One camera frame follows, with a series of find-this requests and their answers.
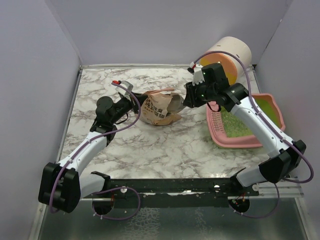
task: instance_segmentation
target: crumpled paper bag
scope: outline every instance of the crumpled paper bag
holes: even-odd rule
[[[177,113],[184,108],[184,99],[178,93],[171,92],[174,90],[174,88],[168,87],[143,93],[148,95],[148,98],[141,106],[140,120],[158,126],[170,125],[180,120],[182,117]]]

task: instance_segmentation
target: yellow cylinder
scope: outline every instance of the yellow cylinder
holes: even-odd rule
[[[226,36],[220,39],[207,52],[209,51],[225,51],[231,53],[238,57],[246,68],[250,65],[252,59],[252,54],[248,45],[232,36]],[[212,53],[204,56],[200,60],[202,66],[213,63],[220,63],[223,66],[230,85],[234,84],[238,76],[241,76],[244,73],[243,68],[237,60],[223,53]]]

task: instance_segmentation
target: gray wall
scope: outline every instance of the gray wall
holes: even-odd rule
[[[27,239],[79,59],[43,0],[0,1],[0,239]]]
[[[320,2],[294,0],[257,66],[258,84],[274,95],[286,132],[307,145],[315,177],[303,185],[309,213],[320,236]],[[309,177],[304,163],[300,179]]]
[[[291,0],[47,0],[85,65],[189,64],[215,42],[246,42],[257,63]]]

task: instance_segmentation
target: glass panel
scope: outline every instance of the glass panel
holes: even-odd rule
[[[264,219],[248,219],[230,208],[142,208],[127,221],[93,217],[91,201],[81,201],[70,214],[49,214],[41,227],[41,240],[306,240],[294,198],[282,198],[278,211]],[[250,215],[263,215],[275,199],[253,199]],[[113,217],[134,209],[114,209]]]

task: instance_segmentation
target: marble surface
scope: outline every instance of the marble surface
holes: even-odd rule
[[[252,92],[258,87],[248,68]],[[128,80],[134,92],[143,93],[173,87],[185,96],[184,84],[192,75],[182,68],[99,68],[84,69],[76,94],[61,158],[71,153],[87,136],[95,119],[96,101],[102,96],[119,99],[113,80]],[[247,85],[244,76],[237,82]],[[268,159],[263,148],[218,148],[210,135],[206,106],[185,108],[182,119],[170,126],[153,126],[138,121],[118,132],[111,144],[101,151],[84,170],[83,175],[99,171],[112,178],[225,178],[245,167]],[[122,128],[135,119],[129,120]]]

